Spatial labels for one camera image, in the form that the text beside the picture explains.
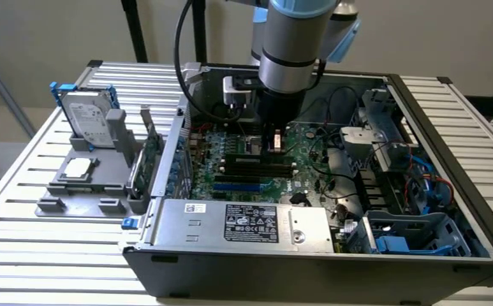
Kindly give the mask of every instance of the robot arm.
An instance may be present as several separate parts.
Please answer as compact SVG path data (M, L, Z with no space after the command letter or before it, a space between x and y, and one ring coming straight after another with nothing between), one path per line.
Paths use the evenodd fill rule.
M264 86L258 91L256 113L268 150L276 147L278 132L299 114L315 60L340 62L358 30L354 1L336 2L270 0L266 11L255 9L252 55Z

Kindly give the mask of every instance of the metal slatted table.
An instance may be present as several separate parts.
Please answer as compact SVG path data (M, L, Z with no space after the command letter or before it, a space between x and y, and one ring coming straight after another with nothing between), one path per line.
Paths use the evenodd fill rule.
M451 87L431 78L403 79L493 208L493 192L483 190L493 184L493 175L485 175L486 166L493 170L493 135L471 118L470 105L454 99L463 97ZM113 84L128 114L127 128L137 139L145 137L140 105L151 105L156 130L166 135L180 96L171 66L104 62L99 68L85 69L76 84ZM137 233L121 233L120 219L35 216L36 200L71 148L69 134L56 109L0 182L0 304L268 305L155 299L145 294L120 255L117 242L131 244L137 240ZM493 288L467 288L437 304L462 305L493 306Z

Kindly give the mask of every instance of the cable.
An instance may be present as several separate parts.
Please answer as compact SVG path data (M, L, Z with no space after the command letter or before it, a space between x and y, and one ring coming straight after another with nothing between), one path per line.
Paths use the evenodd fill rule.
M299 142L294 143L291 145L291 147L287 148L286 152L283 153L283 155L286 155L287 153L290 153L290 151L296 147L296 145L299 144Z
M327 119L331 119L331 109L330 109L330 106L331 106L331 99L332 99L332 96L334 94L342 90L342 89L348 89L352 93L354 93L354 96L355 96L355 108L359 107L359 95L358 95L358 92L355 91L354 88L351 88L350 86L339 86L338 88L335 88L330 94L330 98L327 99L327 110L326 110L326 113L324 113L324 116L326 116L326 120Z
M431 180L433 177L429 174L425 174L423 178ZM435 177L435 181L439 182L439 183L443 183L449 188L449 192L450 192L449 204L450 204L454 201L454 188L453 188L450 182L447 180L445 180L442 177Z
M327 61L324 59L318 60L318 70L315 71L315 80L314 80L312 85L306 90L310 91L320 83L320 79L322 79L322 76L323 76L324 65L326 64L327 64Z
M235 114L235 116L232 116L232 118L220 118L218 116L214 116L210 112L207 112L202 107L198 106L198 104L194 100L194 97L188 93L184 77L182 76L182 68L180 68L180 64L179 64L179 37L182 36L182 27L184 25L187 11L188 11L188 8L191 7L192 2L194 2L194 0L187 0L184 8L182 10L182 13L179 14L179 19L178 19L178 23L176 23L175 44L174 44L174 50L172 50L176 79L178 79L178 83L179 83L179 87L182 89L182 92L184 93L184 96L186 96L187 101L190 102L191 106L203 115L206 115L208 118L211 118L215 122L218 122L218 123L232 123L240 117L240 115L243 113L243 109L242 108L236 109L236 114Z
M299 114L299 115L296 115L296 117L295 118L300 118L302 117L302 115L304 115L307 112L308 112L308 110L312 108L312 106L315 105L315 102L316 101L323 101L324 103L327 103L327 101L322 98L322 97L318 97L318 98L315 98L314 99L314 101L311 102L311 104L308 104L308 106L304 108L304 110L302 111L302 113Z
M367 158L364 159L364 165L367 165L371 161L371 159L374 158L374 154L377 153L378 150L381 150L385 146L387 146L389 144L393 144L393 143L401 143L403 145L407 146L409 148L409 154L411 153L411 147L409 145L409 143L406 143L405 141L399 140L399 139L394 139L394 140L389 140L387 142L385 142L383 144L379 145L378 148L375 148L371 152L371 154L367 156Z
M323 196L326 198L328 198L328 199L332 199L332 200L344 199L344 198L347 198L350 196L356 196L356 195L358 195L356 193L351 193L351 194L347 194L346 196L336 196L336 197L334 197L334 196L328 196L328 195L326 195L326 193L323 193Z
M315 147L315 144L320 141L320 139L322 139L322 138L324 138L324 137L331 137L331 136L334 136L334 135L338 135L338 133L331 133L331 134L328 134L328 135L324 135L324 136L319 137L319 138L315 140L315 142L312 143L311 148L310 148L310 150L308 150L308 156L311 155L311 152L312 152L312 149L314 149L314 147ZM319 169L314 166L314 164L312 164L312 160L311 160L310 158L308 158L308 163L310 163L310 166L311 166L312 170L314 170L314 171L316 171L319 174L323 174L323 175L331 175L331 176L334 176L334 177L343 177L343 178L348 179L351 182L354 182L354 179L352 179L350 176L344 175L344 174L330 173L330 172L324 172L324 171L319 170Z

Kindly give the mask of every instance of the gray plastic part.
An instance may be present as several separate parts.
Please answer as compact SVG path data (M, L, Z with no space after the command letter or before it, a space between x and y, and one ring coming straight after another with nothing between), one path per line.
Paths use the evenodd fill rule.
M125 128L125 111L111 109L107 114L107 122L109 132L116 137L116 139L113 139L116 151L123 153L127 166L131 167L132 160L135 159L135 142L132 141L131 143L132 133L127 131Z
M135 214L143 214L147 209L148 201L145 196L140 196L140 199L132 199L129 195L127 195L127 202L131 210Z
M68 195L68 190L64 186L48 185L45 188L52 196L67 196Z
M83 138L69 138L69 144L75 151L89 151L89 143Z
M95 167L99 165L99 160L96 158L89 158L91 164L87 169L87 172L80 177L68 177L65 173L61 173L56 178L59 182L80 182L80 183L91 183L91 173L95 171Z
M119 199L101 198L99 202L99 208L101 212L107 213L125 212Z
M111 198L119 200L123 210L101 210L100 199ZM65 204L64 210L41 210L36 209L39 217L65 217L65 218L124 218L135 215L127 203L127 197L109 197L103 193L73 193L60 198Z
M120 185L119 187L107 186L104 187L104 193L108 196L124 196L125 195L125 186Z
M65 208L63 201L52 196L41 198L36 205L44 212L61 212Z

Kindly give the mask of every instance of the blue handle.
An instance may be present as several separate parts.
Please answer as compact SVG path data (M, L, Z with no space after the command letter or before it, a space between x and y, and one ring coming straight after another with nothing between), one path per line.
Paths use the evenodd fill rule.
M410 254L413 255L438 255L443 256L451 251L451 245L443 245L438 247L435 250L410 250Z
M351 43L355 38L355 33L358 33L360 25L360 20L356 19L352 23L348 32L346 33L344 37L342 38L342 41L336 45L335 49L332 50L330 56L327 57L327 62L342 62L342 59L348 52Z

